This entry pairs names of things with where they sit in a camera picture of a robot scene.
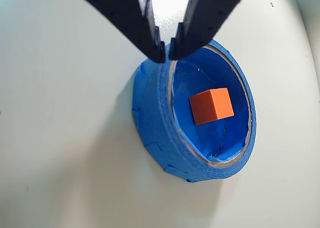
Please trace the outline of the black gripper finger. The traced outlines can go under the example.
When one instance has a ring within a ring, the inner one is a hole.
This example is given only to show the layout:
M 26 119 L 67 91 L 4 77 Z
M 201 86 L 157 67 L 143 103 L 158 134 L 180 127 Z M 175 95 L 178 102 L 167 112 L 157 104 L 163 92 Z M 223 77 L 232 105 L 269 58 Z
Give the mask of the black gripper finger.
M 241 0 L 188 0 L 168 58 L 180 60 L 208 44 Z
M 155 24 L 152 0 L 86 0 L 156 63 L 166 61 L 165 43 Z

